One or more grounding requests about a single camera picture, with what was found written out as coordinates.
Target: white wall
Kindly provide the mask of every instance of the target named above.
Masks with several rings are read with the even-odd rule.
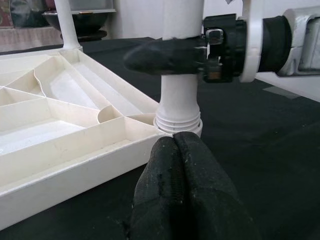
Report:
[[[114,0],[114,3],[117,13],[113,14],[108,24],[111,38],[161,38],[162,0]],[[320,0],[264,0],[264,17],[282,15],[289,8],[317,5],[320,6]],[[204,2],[204,17],[233,13],[241,16],[242,0],[234,0],[229,5],[225,0]]]

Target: white plastic tray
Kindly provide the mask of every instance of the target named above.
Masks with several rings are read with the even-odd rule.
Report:
[[[0,230],[142,164],[158,103],[79,50],[0,57]]]

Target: black table surface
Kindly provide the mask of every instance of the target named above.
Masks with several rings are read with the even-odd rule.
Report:
[[[128,50],[150,40],[82,45],[87,55],[159,101],[160,77],[130,72],[122,61]],[[264,240],[319,240],[320,103],[304,97],[288,99],[265,91],[268,87],[258,80],[201,81],[201,138],[233,180]],[[10,226],[0,231],[0,240],[122,240],[143,169]]]

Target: dark bowl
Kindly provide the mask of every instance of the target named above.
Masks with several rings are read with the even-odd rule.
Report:
[[[57,11],[46,11],[42,15],[52,27],[61,31]],[[72,14],[72,18],[76,34],[88,35],[96,33],[105,24],[108,12],[80,12]]]

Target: white pole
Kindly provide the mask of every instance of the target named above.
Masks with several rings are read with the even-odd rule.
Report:
[[[163,39],[185,39],[200,35],[204,0],[164,0]],[[161,100],[155,125],[168,133],[202,131],[197,103],[196,75],[163,75]]]
[[[74,20],[72,19],[71,8],[68,0],[54,0],[56,12],[58,14],[60,29],[63,37],[64,49],[78,49],[81,48]]]

